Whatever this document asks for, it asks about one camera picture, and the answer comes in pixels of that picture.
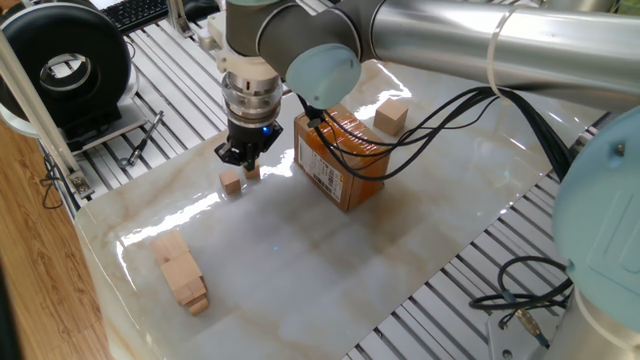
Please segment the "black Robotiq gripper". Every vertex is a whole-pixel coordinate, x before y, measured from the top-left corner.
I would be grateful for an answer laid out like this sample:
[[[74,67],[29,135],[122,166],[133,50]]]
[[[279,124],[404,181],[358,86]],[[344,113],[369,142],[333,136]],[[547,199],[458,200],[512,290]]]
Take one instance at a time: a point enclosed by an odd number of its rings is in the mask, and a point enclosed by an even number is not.
[[[242,166],[247,172],[257,168],[260,154],[266,152],[283,132],[277,121],[258,127],[246,127],[229,123],[227,142],[218,145],[214,152],[226,164]]]

